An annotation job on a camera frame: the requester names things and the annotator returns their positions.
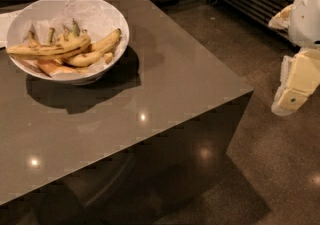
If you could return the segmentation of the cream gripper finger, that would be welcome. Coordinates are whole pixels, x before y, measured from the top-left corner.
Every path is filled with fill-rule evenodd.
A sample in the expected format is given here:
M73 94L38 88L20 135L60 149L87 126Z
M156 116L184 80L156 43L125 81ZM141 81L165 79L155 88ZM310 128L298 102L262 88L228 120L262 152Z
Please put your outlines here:
M293 57L285 56L281 64L280 86L271 111L287 116L301 108L320 85L320 51L303 48Z

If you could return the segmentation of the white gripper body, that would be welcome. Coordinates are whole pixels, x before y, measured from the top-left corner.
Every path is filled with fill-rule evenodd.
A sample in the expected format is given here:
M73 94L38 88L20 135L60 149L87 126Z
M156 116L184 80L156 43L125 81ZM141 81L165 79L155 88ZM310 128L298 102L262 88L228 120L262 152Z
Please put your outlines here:
M320 0L294 0L274 15L268 26L286 30L291 43L302 48L320 48Z

